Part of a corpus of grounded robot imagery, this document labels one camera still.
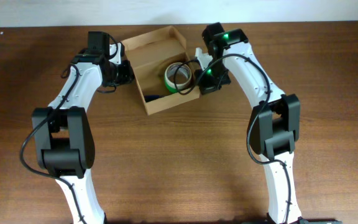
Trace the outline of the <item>white masking tape roll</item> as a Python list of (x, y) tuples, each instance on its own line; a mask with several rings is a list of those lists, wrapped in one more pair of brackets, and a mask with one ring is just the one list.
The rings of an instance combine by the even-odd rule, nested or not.
[(165, 75), (172, 76), (171, 81), (175, 84), (175, 88), (180, 91), (188, 88), (192, 81), (191, 69), (180, 62), (170, 64), (165, 70)]

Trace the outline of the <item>blue ballpoint pen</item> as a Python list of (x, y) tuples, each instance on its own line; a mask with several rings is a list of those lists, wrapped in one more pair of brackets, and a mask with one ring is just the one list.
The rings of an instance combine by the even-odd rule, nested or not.
[(163, 98), (163, 96), (162, 95), (145, 95), (144, 96), (144, 100), (146, 103), (151, 102), (153, 100), (160, 99), (160, 98)]

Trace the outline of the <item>brown cardboard box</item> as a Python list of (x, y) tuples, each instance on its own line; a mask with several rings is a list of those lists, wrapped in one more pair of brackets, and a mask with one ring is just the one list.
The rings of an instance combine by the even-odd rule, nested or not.
[[(166, 68), (175, 62), (190, 60), (186, 52), (186, 39), (173, 26), (157, 29), (122, 41), (127, 59), (134, 71), (136, 84), (148, 115), (198, 99), (198, 89), (187, 95), (170, 93), (165, 87)], [(145, 95), (163, 98), (146, 103)]]

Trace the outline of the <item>green tape roll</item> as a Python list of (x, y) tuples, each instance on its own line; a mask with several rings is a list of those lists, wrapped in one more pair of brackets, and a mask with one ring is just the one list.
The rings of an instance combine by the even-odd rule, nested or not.
[(171, 81), (170, 78), (172, 78), (172, 76), (164, 76), (165, 87), (170, 93), (176, 93), (177, 89), (175, 88), (175, 84)]

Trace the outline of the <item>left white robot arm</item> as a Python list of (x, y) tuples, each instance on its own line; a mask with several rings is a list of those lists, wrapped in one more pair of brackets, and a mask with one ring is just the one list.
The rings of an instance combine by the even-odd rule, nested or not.
[[(22, 144), (20, 161), (32, 173), (57, 182), (74, 223), (106, 223), (91, 175), (95, 145), (87, 110), (95, 93), (114, 93), (134, 80), (134, 72), (121, 42), (106, 32), (90, 31), (87, 47), (73, 57), (61, 77), (66, 82), (58, 96), (32, 113), (32, 131)], [(31, 139), (40, 170), (24, 159)]]

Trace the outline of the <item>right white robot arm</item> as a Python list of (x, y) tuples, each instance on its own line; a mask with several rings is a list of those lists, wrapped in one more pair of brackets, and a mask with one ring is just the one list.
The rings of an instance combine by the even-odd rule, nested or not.
[(252, 108), (246, 147), (251, 159), (264, 167), (268, 187), (269, 223), (299, 223), (293, 178), (295, 143), (299, 138), (300, 101), (287, 95), (266, 74), (241, 29), (225, 31), (220, 23), (202, 33), (208, 49), (196, 49), (200, 64), (196, 84), (201, 94), (220, 90), (237, 80)]

